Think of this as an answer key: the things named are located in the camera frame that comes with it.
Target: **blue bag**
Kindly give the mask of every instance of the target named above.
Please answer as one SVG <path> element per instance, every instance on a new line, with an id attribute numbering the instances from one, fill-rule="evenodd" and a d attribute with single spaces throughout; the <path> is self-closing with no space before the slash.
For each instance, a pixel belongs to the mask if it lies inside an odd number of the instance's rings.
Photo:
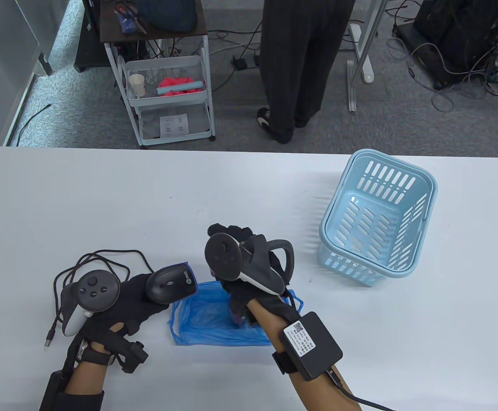
<path id="1" fill-rule="evenodd" d="M 304 302 L 293 291 L 291 294 L 300 304 L 300 312 Z M 175 323 L 178 323 L 178 334 L 175 333 Z M 261 327 L 253 327 L 247 321 L 241 326 L 234 323 L 230 313 L 230 295 L 218 281 L 199 284 L 196 294 L 173 303 L 169 329 L 178 345 L 271 345 Z"/>

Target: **sneaker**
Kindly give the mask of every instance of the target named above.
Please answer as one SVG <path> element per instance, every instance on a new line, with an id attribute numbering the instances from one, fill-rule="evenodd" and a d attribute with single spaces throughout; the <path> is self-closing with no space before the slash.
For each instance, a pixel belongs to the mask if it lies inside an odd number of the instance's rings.
<path id="1" fill-rule="evenodd" d="M 257 111 L 257 121 L 261 128 L 269 133 L 273 139 L 275 139 L 280 144 L 287 144 L 293 138 L 293 131 L 281 134 L 273 131 L 270 128 L 270 109 L 263 107 L 259 111 Z"/>
<path id="2" fill-rule="evenodd" d="M 264 131 L 273 135 L 275 133 L 270 128 L 270 125 L 268 123 L 269 119 L 270 119 L 270 110 L 268 108 L 263 107 L 259 111 L 257 111 L 258 125 L 260 125 Z"/>

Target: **sticker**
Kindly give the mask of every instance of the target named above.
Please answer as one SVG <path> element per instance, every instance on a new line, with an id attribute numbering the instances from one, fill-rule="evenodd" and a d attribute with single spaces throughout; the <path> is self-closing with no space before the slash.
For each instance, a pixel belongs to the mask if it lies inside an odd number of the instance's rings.
<path id="1" fill-rule="evenodd" d="M 316 348 L 314 341 L 300 321 L 289 325 L 284 329 L 284 333 L 299 357 Z"/>
<path id="2" fill-rule="evenodd" d="M 186 114 L 160 117 L 160 137 L 181 137 L 183 135 L 189 135 Z"/>

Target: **gray carpet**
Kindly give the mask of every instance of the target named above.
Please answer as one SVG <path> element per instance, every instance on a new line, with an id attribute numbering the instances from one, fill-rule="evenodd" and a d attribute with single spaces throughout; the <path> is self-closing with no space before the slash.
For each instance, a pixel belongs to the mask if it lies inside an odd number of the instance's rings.
<path id="1" fill-rule="evenodd" d="M 261 19 L 260 4 L 241 1 L 205 2 L 208 28 L 254 30 Z M 19 124 L 46 104 L 53 105 L 26 128 L 20 145 L 137 149 L 119 91 L 113 87 L 112 70 L 94 68 L 79 74 L 73 69 L 82 15 L 81 1 L 71 0 L 50 56 L 55 72 L 35 81 Z M 360 12 L 354 12 L 353 18 L 361 17 Z M 266 99 L 258 70 L 248 70 L 234 74 L 213 94 L 214 143 L 195 140 L 155 149 L 353 153 L 372 147 L 394 155 L 498 157 L 498 97 L 487 94 L 481 100 L 471 100 L 452 93 L 454 110 L 436 111 L 430 102 L 432 94 L 413 82 L 404 62 L 388 54 L 386 40 L 392 23 L 391 17 L 384 16 L 370 53 L 376 79 L 371 85 L 361 81 L 357 85 L 354 115 L 347 110 L 345 84 L 345 61 L 353 59 L 353 53 L 341 52 L 329 77 L 322 110 L 305 129 L 296 130 L 289 145 L 270 141 L 259 129 L 255 113 L 266 105 Z M 249 36 L 229 39 L 246 42 Z M 228 45 L 216 40 L 210 43 L 212 51 Z M 192 51 L 193 44 L 183 39 L 179 47 Z M 236 51 L 239 53 L 239 49 L 224 51 L 210 58 L 214 86 L 230 74 L 228 60 Z M 426 81 L 420 71 L 417 73 Z"/>

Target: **black glove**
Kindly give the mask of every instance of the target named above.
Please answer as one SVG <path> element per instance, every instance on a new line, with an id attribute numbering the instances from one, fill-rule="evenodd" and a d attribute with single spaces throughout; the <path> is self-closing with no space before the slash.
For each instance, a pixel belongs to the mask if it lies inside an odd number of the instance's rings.
<path id="1" fill-rule="evenodd" d="M 141 343 L 129 342 L 124 336 L 135 334 L 151 315 L 169 307 L 156 304 L 147 297 L 146 282 L 150 276 L 151 274 L 139 274 L 120 284 L 120 295 L 116 303 L 106 311 L 93 314 L 77 334 L 77 339 L 86 338 L 98 342 L 112 354 L 124 356 L 125 361 L 118 362 L 127 373 L 133 372 L 138 364 L 146 360 L 148 354 L 142 350 L 144 346 Z M 124 327 L 114 333 L 110 327 L 116 323 L 124 323 Z"/>
<path id="2" fill-rule="evenodd" d="M 207 234 L 211 237 L 216 233 L 227 233 L 234 237 L 238 242 L 247 241 L 249 237 L 252 237 L 253 231 L 245 227 L 244 229 L 231 225 L 228 228 L 224 227 L 220 224 L 214 224 L 208 228 Z M 274 252 L 268 252 L 268 258 L 270 259 L 270 266 L 284 279 L 285 285 L 289 284 L 290 278 L 287 278 L 284 269 L 282 268 L 282 264 L 278 259 L 278 256 L 274 254 Z M 292 305 L 285 304 L 282 299 L 278 298 L 276 295 L 271 295 L 263 290 L 258 289 L 257 287 L 242 281 L 226 281 L 220 278 L 217 278 L 220 281 L 220 285 L 222 288 L 226 290 L 228 294 L 230 294 L 230 309 L 237 316 L 246 316 L 248 315 L 247 303 L 252 299 L 256 299 L 262 307 L 268 310 L 270 313 L 277 315 L 278 317 L 282 317 L 289 324 L 294 323 L 298 319 L 300 319 L 300 314 L 296 310 L 294 306 L 294 300 L 291 293 L 285 289 L 284 295 L 285 298 L 289 298 Z"/>

